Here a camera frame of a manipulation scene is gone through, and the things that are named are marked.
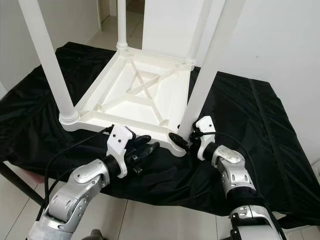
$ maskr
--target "black cable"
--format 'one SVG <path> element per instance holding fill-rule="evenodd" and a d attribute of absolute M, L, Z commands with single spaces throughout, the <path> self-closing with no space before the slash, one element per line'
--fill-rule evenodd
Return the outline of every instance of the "black cable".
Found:
<path fill-rule="evenodd" d="M 76 146 L 86 142 L 86 141 L 89 141 L 95 137 L 97 137 L 98 135 L 101 135 L 103 134 L 104 132 L 111 132 L 113 126 L 111 127 L 106 127 L 105 129 L 97 132 L 96 134 L 90 136 L 90 137 L 87 137 L 86 139 L 84 140 L 81 140 L 71 146 L 68 146 L 66 147 L 65 149 L 63 149 L 62 151 L 58 152 L 56 155 L 54 155 L 50 160 L 49 162 L 47 163 L 46 167 L 45 167 L 45 172 L 44 172 L 44 207 L 46 207 L 48 204 L 49 204 L 49 167 L 50 165 L 59 157 L 61 156 L 62 154 L 64 154 L 65 152 L 69 151 L 70 149 L 72 148 L 75 148 Z"/>
<path fill-rule="evenodd" d="M 51 194 L 51 192 L 53 191 L 54 187 L 57 185 L 57 183 L 64 177 L 66 176 L 67 174 L 69 174 L 70 172 L 72 172 L 73 170 L 75 170 L 76 168 L 71 168 L 65 172 L 63 172 L 55 181 L 54 183 L 51 185 L 50 189 L 49 189 L 49 195 Z M 41 207 L 40 207 L 40 210 L 38 212 L 38 215 L 36 216 L 36 221 L 39 221 L 41 215 L 42 215 L 42 212 L 44 211 L 45 209 L 45 201 L 43 201 Z"/>
<path fill-rule="evenodd" d="M 255 180 L 255 189 L 256 189 L 256 192 L 261 195 L 261 192 L 260 192 L 260 186 L 259 186 L 259 183 L 258 183 L 258 175 L 257 175 L 257 171 L 256 171 L 256 168 L 254 166 L 254 162 L 249 154 L 249 152 L 247 151 L 247 149 L 241 144 L 241 142 L 239 142 L 237 139 L 235 139 L 233 136 L 227 134 L 227 133 L 224 133 L 224 132 L 219 132 L 219 131 L 210 131 L 210 132 L 201 132 L 201 133 L 198 133 L 197 134 L 198 136 L 203 136 L 203 135 L 222 135 L 222 136 L 226 136 L 230 139 L 232 139 L 233 141 L 235 141 L 242 149 L 243 151 L 245 152 L 249 162 L 250 162 L 250 165 L 251 165 L 251 168 L 252 168 L 252 173 L 253 173 L 253 178 Z"/>

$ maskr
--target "black fabric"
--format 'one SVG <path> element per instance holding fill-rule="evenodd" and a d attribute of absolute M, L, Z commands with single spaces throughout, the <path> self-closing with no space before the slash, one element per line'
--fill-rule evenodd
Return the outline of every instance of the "black fabric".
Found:
<path fill-rule="evenodd" d="M 76 104 L 115 52 L 67 43 L 56 52 L 72 102 Z M 189 94 L 200 69 L 191 72 Z M 0 155 L 12 164 L 43 174 L 58 151 L 93 133 L 67 132 L 42 68 L 34 69 L 0 102 Z M 320 225 L 320 186 L 286 112 L 269 83 L 219 72 L 200 117 L 212 117 L 217 131 L 232 135 L 249 151 L 261 193 L 272 211 L 288 214 L 300 224 Z M 106 153 L 107 136 L 82 144 L 54 162 L 53 178 Z M 216 142 L 239 151 L 231 139 Z M 246 162 L 249 173 L 252 166 Z M 179 205 L 216 215 L 228 215 L 221 176 L 209 162 L 188 154 L 175 157 L 159 149 L 143 165 L 143 174 L 130 172 L 102 190 L 119 198 L 153 205 Z"/>

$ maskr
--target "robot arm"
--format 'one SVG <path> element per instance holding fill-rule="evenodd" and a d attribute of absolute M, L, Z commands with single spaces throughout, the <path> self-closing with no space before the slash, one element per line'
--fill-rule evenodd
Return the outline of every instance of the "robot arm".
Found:
<path fill-rule="evenodd" d="M 201 161 L 209 160 L 221 173 L 225 197 L 233 211 L 230 213 L 232 240 L 284 240 L 259 198 L 250 174 L 245 168 L 245 158 L 237 151 L 215 143 L 215 128 L 210 116 L 193 124 L 191 144 L 197 149 Z M 189 151 L 191 146 L 180 136 L 170 133 L 179 147 Z"/>
<path fill-rule="evenodd" d="M 159 147 L 158 142 L 146 144 L 150 140 L 150 136 L 136 138 L 128 128 L 115 125 L 107 141 L 106 157 L 82 165 L 71 173 L 67 183 L 52 197 L 40 220 L 34 222 L 27 239 L 71 239 L 88 204 L 102 188 L 110 184 L 116 176 L 125 177 L 128 173 L 127 167 L 141 173 L 141 158 Z"/>

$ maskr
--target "black pole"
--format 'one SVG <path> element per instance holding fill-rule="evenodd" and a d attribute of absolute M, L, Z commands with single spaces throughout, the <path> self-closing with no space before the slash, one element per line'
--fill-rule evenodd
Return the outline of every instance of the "black pole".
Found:
<path fill-rule="evenodd" d="M 44 199 L 3 162 L 0 162 L 0 174 L 41 206 Z"/>

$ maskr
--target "floor tile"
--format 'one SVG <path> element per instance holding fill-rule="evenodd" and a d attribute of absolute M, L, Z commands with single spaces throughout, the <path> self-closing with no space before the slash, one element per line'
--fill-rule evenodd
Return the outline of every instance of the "floor tile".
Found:
<path fill-rule="evenodd" d="M 5 239 L 28 198 L 0 175 L 0 239 Z"/>
<path fill-rule="evenodd" d="M 180 206 L 128 201 L 119 240 L 216 240 L 216 216 Z"/>
<path fill-rule="evenodd" d="M 23 169 L 21 169 L 18 166 L 12 165 L 8 161 L 5 162 L 5 164 L 15 172 L 23 181 L 25 181 L 26 184 L 28 184 L 31 188 L 35 188 L 37 186 L 36 181 L 33 180 L 33 178 L 28 175 Z"/>
<path fill-rule="evenodd" d="M 135 49 L 142 49 L 142 38 L 131 36 L 128 39 L 128 46 Z"/>
<path fill-rule="evenodd" d="M 282 213 L 277 212 L 277 211 L 273 211 L 272 213 L 273 213 L 273 216 L 275 217 L 275 219 L 277 219 L 277 220 L 279 220 L 279 219 L 281 219 L 281 218 L 286 216 L 285 214 L 282 214 Z"/>
<path fill-rule="evenodd" d="M 142 38 L 144 31 L 144 22 L 141 20 L 136 28 L 133 30 L 131 36 Z"/>
<path fill-rule="evenodd" d="M 130 11 L 126 12 L 126 34 L 128 36 L 132 34 L 132 32 L 135 30 L 135 28 L 143 18 L 143 14 Z"/>
<path fill-rule="evenodd" d="M 232 229 L 229 216 L 215 216 L 216 217 L 216 229 L 217 239 L 225 239 L 230 237 L 230 231 Z"/>
<path fill-rule="evenodd" d="M 303 240 L 316 240 L 320 239 L 320 227 L 310 226 L 301 229 Z"/>
<path fill-rule="evenodd" d="M 116 16 L 109 16 L 102 23 L 102 31 L 117 33 L 118 32 L 118 20 Z"/>
<path fill-rule="evenodd" d="M 285 237 L 287 240 L 304 240 L 300 230 L 287 232 Z"/>
<path fill-rule="evenodd" d="M 51 185 L 54 182 L 53 179 L 49 180 L 49 184 Z M 52 194 L 56 192 L 56 189 L 61 187 L 64 183 L 59 182 L 54 190 L 52 191 Z M 45 185 L 39 184 L 35 191 L 42 197 L 45 196 Z M 34 221 L 36 220 L 38 211 L 40 209 L 40 206 L 34 202 L 32 199 L 29 198 L 27 201 L 27 204 L 25 207 L 20 209 L 22 210 L 21 214 L 19 215 L 17 221 L 14 223 L 10 233 L 8 234 L 7 238 L 5 240 L 24 240 L 30 231 L 32 225 L 34 224 Z"/>
<path fill-rule="evenodd" d="M 136 12 L 126 12 L 126 34 L 129 37 L 135 30 L 141 19 L 144 17 L 143 14 Z M 116 16 L 109 16 L 102 23 L 102 31 L 110 33 L 118 33 L 118 20 Z"/>
<path fill-rule="evenodd" d="M 117 240 L 127 200 L 99 193 L 89 204 L 71 240 L 80 240 L 99 229 L 104 238 Z"/>
<path fill-rule="evenodd" d="M 63 185 L 63 182 L 59 182 L 52 194 Z M 43 196 L 44 185 L 39 184 L 36 192 Z M 80 240 L 90 235 L 92 229 L 100 229 L 108 240 L 116 240 L 121 228 L 126 203 L 127 200 L 125 199 L 118 199 L 99 193 L 90 202 L 77 230 L 72 236 L 72 240 Z M 24 239 L 33 225 L 33 220 L 36 218 L 39 208 L 40 206 L 30 199 L 6 240 Z"/>
<path fill-rule="evenodd" d="M 114 32 L 98 32 L 89 42 L 87 45 L 101 48 L 101 49 L 109 49 L 109 50 L 117 50 L 117 41 L 118 41 L 118 34 Z"/>

